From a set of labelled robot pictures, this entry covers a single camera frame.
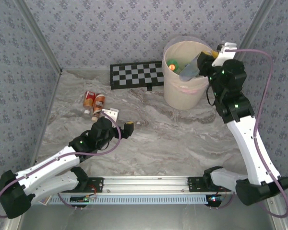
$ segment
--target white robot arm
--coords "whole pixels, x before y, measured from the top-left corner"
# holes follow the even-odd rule
[[[105,116],[109,119],[99,118],[91,130],[76,137],[55,155],[16,174],[9,170],[1,176],[0,202],[8,218],[20,216],[31,204],[49,195],[71,190],[81,192],[87,187],[89,177],[81,167],[75,166],[98,155],[97,151],[114,137],[127,139],[133,132],[133,123],[126,123],[124,129],[114,128],[112,122],[116,119]]]
[[[202,52],[198,57],[198,68],[200,75],[208,76],[209,87],[215,96],[215,101],[211,105],[216,106],[216,111],[237,141],[247,175],[233,173],[217,166],[205,170],[204,180],[211,189],[216,189],[217,186],[225,187],[236,192],[242,203],[251,205],[279,193],[278,187],[258,155],[254,138],[257,138],[259,150],[269,166],[270,173],[277,178],[283,189],[288,188],[288,178],[281,177],[272,164],[259,133],[257,132],[256,137],[253,136],[256,118],[249,100],[241,92],[246,79],[244,65],[233,59],[235,52],[226,52],[228,49],[236,50],[236,44],[219,45],[217,58]]]

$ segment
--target black and white checkerboard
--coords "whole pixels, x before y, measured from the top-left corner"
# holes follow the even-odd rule
[[[163,85],[162,62],[140,62],[110,65],[111,89],[127,89]]]

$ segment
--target plastic bucket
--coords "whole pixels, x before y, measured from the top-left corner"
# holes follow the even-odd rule
[[[174,59],[180,67],[189,64],[200,52],[210,51],[204,42],[182,41],[166,47],[162,59],[164,75],[164,99],[173,108],[179,110],[192,109],[197,105],[208,86],[208,78],[201,76],[183,82],[179,75],[167,66],[167,61]]]

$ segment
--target gray marble floor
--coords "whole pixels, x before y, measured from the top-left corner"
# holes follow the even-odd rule
[[[86,90],[103,93],[105,108],[120,110],[119,125],[135,122],[133,135],[114,152],[81,163],[89,176],[202,175],[216,165],[246,173],[232,134],[205,95],[194,109],[178,111],[165,102],[163,87],[152,92],[146,88],[112,91],[108,71],[63,72],[37,161],[91,128],[90,119],[83,117]]]

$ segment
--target patterned wallpaper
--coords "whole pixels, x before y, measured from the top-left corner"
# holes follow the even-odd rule
[[[267,51],[274,60],[259,131],[275,166],[288,176],[288,0],[277,1],[273,6],[252,47]],[[257,111],[268,64],[265,57],[257,54],[247,54],[244,62],[248,74],[244,92]]]
[[[30,163],[56,79],[14,2],[0,1],[0,176]]]
[[[25,0],[61,68],[161,60],[174,35],[240,43],[262,0]]]

